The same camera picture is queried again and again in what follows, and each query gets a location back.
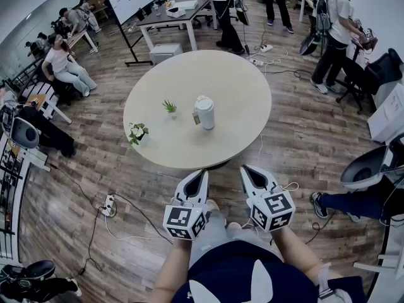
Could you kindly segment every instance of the gray desk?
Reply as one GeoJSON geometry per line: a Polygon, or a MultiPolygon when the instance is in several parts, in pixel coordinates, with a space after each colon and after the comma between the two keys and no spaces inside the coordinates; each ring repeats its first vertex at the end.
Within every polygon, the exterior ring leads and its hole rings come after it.
{"type": "MultiPolygon", "coordinates": [[[[183,1],[190,1],[190,0],[175,0],[175,2],[183,2],[183,1]]],[[[192,28],[192,20],[195,18],[195,16],[212,16],[213,17],[213,27],[217,29],[217,19],[216,19],[216,11],[215,8],[213,7],[213,2],[211,0],[197,0],[198,5],[196,6],[195,9],[190,9],[190,10],[185,10],[185,14],[181,17],[174,18],[167,16],[166,14],[166,7],[163,4],[158,8],[159,12],[161,12],[160,16],[156,16],[155,10],[148,15],[144,20],[140,21],[137,23],[137,25],[140,27],[140,30],[145,37],[147,46],[149,47],[150,50],[154,48],[152,40],[150,39],[150,36],[147,32],[147,28],[153,27],[153,26],[165,26],[165,25],[182,25],[186,24],[187,30],[188,30],[188,35],[189,35],[189,40],[191,41],[191,47],[193,51],[197,51],[198,48],[196,47],[196,41],[195,41],[195,36],[194,36],[194,30],[192,28]],[[206,10],[203,11],[202,9],[208,4],[211,3],[211,10],[206,10]]]]}

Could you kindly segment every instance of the navy pants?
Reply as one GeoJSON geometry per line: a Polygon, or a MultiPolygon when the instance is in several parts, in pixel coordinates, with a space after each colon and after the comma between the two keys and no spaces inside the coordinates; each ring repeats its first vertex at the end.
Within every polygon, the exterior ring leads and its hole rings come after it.
{"type": "Polygon", "coordinates": [[[341,210],[360,217],[387,219],[404,213],[404,189],[396,189],[383,209],[384,202],[394,188],[393,183],[384,176],[379,184],[369,187],[366,191],[347,194],[323,193],[319,204],[323,208],[341,210]]]}

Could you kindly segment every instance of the wooden floor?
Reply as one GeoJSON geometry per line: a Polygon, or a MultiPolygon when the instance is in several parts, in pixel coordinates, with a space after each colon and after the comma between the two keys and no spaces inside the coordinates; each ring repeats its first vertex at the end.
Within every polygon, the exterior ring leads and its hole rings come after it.
{"type": "MultiPolygon", "coordinates": [[[[290,10],[295,29],[295,34],[291,35],[282,27],[277,7],[275,24],[270,28],[264,23],[264,6],[257,0],[246,1],[251,25],[245,27],[245,33],[250,49],[253,51],[254,46],[259,45],[265,28],[264,39],[269,44],[288,50],[288,57],[282,59],[282,64],[267,66],[267,71],[305,69],[312,72],[315,62],[299,56],[300,43],[309,26],[299,26],[298,11],[290,10]]],[[[242,25],[232,21],[244,40],[242,25]]],[[[86,67],[98,88],[88,98],[74,101],[70,107],[61,106],[73,120],[71,125],[57,115],[53,119],[75,139],[77,154],[67,159],[58,151],[45,151],[49,152],[50,163],[69,174],[89,197],[95,198],[95,206],[102,205],[109,192],[117,192],[133,200],[163,232],[165,205],[174,195],[177,183],[190,172],[155,165],[129,145],[122,126],[126,98],[151,67],[127,68],[124,61],[131,60],[131,55],[117,27],[110,22],[104,23],[102,28],[98,34],[98,54],[88,55],[83,43],[76,47],[78,62],[86,67]]],[[[133,33],[131,41],[138,35],[138,32],[133,33]]],[[[150,35],[155,43],[179,42],[184,51],[191,50],[186,30],[169,28],[158,33],[153,29],[150,35]]],[[[215,42],[220,35],[220,30],[215,31],[204,22],[202,28],[195,29],[199,49],[217,49],[215,42]]],[[[136,45],[135,51],[139,59],[148,59],[144,39],[136,45]]],[[[285,53],[277,47],[273,52],[285,53]]],[[[337,104],[334,93],[320,94],[311,86],[309,78],[306,73],[302,73],[301,78],[293,73],[266,75],[273,106],[262,133],[260,156],[261,166],[280,184],[299,183],[299,190],[292,193],[297,208],[292,229],[303,241],[315,234],[313,222],[324,224],[324,220],[314,214],[310,194],[313,191],[342,191],[339,178],[345,166],[375,147],[370,142],[367,115],[356,114],[353,98],[348,97],[341,105],[337,104]]],[[[245,223],[248,220],[239,166],[244,163],[256,165],[260,146],[258,138],[237,158],[210,174],[210,196],[217,201],[229,222],[245,223]]],[[[117,216],[109,220],[109,227],[116,236],[156,236],[151,225],[129,204],[118,199],[117,208],[117,216]]],[[[23,263],[50,259],[57,266],[58,276],[77,274],[88,257],[94,218],[95,210],[78,186],[62,172],[52,169],[48,173],[32,167],[21,211],[23,263]]],[[[367,290],[373,274],[353,269],[352,264],[358,260],[375,263],[383,233],[384,229],[375,220],[362,219],[356,224],[337,212],[309,245],[321,259],[331,261],[333,268],[342,275],[364,277],[367,290]]],[[[269,234],[260,234],[269,242],[269,234]]],[[[78,277],[83,301],[145,302],[169,249],[170,244],[160,240],[116,241],[106,230],[103,216],[99,216],[91,253],[103,270],[98,271],[92,262],[88,262],[85,274],[78,277]]],[[[72,302],[71,298],[56,301],[72,302]]]]}

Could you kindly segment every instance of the cup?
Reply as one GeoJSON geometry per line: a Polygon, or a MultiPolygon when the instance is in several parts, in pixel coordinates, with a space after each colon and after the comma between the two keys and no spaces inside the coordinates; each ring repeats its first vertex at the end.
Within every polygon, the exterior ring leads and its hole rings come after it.
{"type": "Polygon", "coordinates": [[[212,129],[215,127],[215,111],[214,104],[211,98],[200,95],[195,102],[195,112],[201,121],[202,127],[212,129]]]}

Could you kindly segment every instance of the white round table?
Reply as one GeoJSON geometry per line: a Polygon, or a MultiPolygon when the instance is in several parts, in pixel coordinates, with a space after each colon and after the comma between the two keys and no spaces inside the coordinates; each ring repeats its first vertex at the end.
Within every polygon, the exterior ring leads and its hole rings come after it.
{"type": "Polygon", "coordinates": [[[197,50],[172,57],[147,72],[132,89],[124,129],[143,123],[149,135],[133,148],[148,160],[175,169],[201,169],[226,162],[262,132],[271,112],[271,91],[249,61],[228,52],[197,50]],[[215,104],[215,127],[195,125],[196,98],[215,104]],[[162,102],[177,106],[171,118],[162,102]]]}

